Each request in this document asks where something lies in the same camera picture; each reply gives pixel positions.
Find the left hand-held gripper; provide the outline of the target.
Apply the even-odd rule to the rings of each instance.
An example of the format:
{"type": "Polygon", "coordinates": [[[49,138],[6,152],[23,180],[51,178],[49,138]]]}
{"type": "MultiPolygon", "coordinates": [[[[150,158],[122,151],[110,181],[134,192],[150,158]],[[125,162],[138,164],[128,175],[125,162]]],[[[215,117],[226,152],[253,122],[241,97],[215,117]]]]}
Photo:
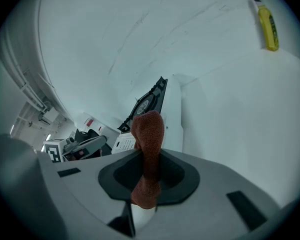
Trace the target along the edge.
{"type": "Polygon", "coordinates": [[[107,143],[104,135],[77,142],[74,138],[51,139],[43,142],[44,151],[53,163],[87,159],[107,143]]]}

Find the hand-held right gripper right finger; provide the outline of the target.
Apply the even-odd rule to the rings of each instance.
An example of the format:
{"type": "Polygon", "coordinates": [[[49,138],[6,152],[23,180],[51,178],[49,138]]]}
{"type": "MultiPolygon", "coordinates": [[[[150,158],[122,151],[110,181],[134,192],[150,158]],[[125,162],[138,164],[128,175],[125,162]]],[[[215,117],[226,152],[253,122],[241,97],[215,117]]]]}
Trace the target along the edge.
{"type": "Polygon", "coordinates": [[[139,232],[141,240],[232,240],[249,232],[228,193],[242,192],[267,219],[280,207],[262,189],[231,168],[173,150],[165,150],[192,166],[200,176],[194,193],[181,204],[159,206],[139,232]]]}

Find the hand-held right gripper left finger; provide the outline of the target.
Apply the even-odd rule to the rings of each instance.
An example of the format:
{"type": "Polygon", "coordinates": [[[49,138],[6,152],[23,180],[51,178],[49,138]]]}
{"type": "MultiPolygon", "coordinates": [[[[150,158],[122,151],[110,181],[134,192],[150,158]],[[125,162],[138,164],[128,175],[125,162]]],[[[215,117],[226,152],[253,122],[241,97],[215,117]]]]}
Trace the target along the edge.
{"type": "Polygon", "coordinates": [[[100,180],[103,173],[113,174],[118,166],[140,155],[130,150],[104,157],[53,163],[46,153],[37,154],[44,189],[50,197],[48,208],[57,220],[47,230],[49,240],[134,240],[135,228],[130,197],[111,198],[107,191],[126,189],[114,179],[100,180]]]}

